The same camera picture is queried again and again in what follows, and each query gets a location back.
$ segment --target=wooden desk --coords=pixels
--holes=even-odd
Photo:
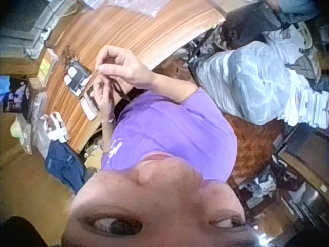
[[[130,49],[154,69],[170,54],[225,19],[205,0],[171,0],[156,18],[143,16],[119,7],[103,6],[79,13],[65,31],[55,52],[66,45],[75,47],[80,62],[94,71],[95,57],[104,45]],[[80,152],[101,120],[88,121],[78,98],[63,82],[64,68],[57,63],[48,82],[46,113],[58,111],[70,136],[69,145]],[[131,87],[123,84],[127,92]],[[115,103],[120,100],[115,95]]]

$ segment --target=purple t-shirt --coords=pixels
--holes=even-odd
[[[181,104],[147,91],[121,112],[102,169],[127,169],[154,151],[184,158],[204,179],[225,182],[235,164],[237,138],[203,89]]]

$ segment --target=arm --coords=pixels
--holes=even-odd
[[[150,71],[131,51],[116,46],[104,46],[96,58],[96,69],[120,82],[138,89],[152,90],[176,103],[181,103],[197,86]]]
[[[189,82],[154,73],[150,88],[152,92],[165,96],[175,103],[181,103],[195,93],[198,87]]]
[[[102,119],[102,150],[109,152],[111,137],[115,129],[115,119],[113,114],[114,98],[111,79],[104,75],[98,75],[93,82],[95,101],[99,107]]]
[[[109,147],[111,145],[111,137],[115,129],[115,126],[116,123],[114,118],[112,122],[102,121],[102,141],[103,141],[102,150],[104,153],[109,152]]]

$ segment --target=eye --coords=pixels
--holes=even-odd
[[[133,219],[103,218],[95,221],[94,227],[112,237],[124,237],[138,234],[142,230],[143,224]]]
[[[211,221],[209,222],[210,225],[220,228],[235,228],[240,227],[243,225],[243,223],[240,221],[240,219],[237,218],[229,218],[225,220],[218,220],[218,221]]]

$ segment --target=hand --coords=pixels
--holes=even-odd
[[[113,119],[114,97],[111,79],[104,75],[98,75],[94,82],[95,101],[101,112],[103,122],[109,122]]]
[[[96,57],[95,69],[119,83],[124,81],[138,89],[151,89],[154,73],[130,50],[104,46]]]

